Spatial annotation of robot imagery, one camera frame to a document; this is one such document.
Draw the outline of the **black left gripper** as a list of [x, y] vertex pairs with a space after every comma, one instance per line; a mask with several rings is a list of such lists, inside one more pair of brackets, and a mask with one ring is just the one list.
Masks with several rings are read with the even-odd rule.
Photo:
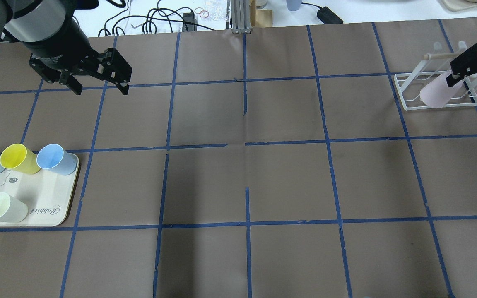
[[[72, 17], [65, 17], [59, 30], [49, 38], [36, 42], [23, 42], [31, 55], [40, 62], [29, 61], [32, 68], [46, 82], [55, 82], [58, 70], [72, 70], [77, 65], [77, 75], [91, 76], [114, 84], [123, 95], [128, 95], [133, 68], [115, 48], [103, 53], [95, 51], [87, 36]], [[72, 73], [61, 73], [59, 84], [80, 96], [82, 84]]]

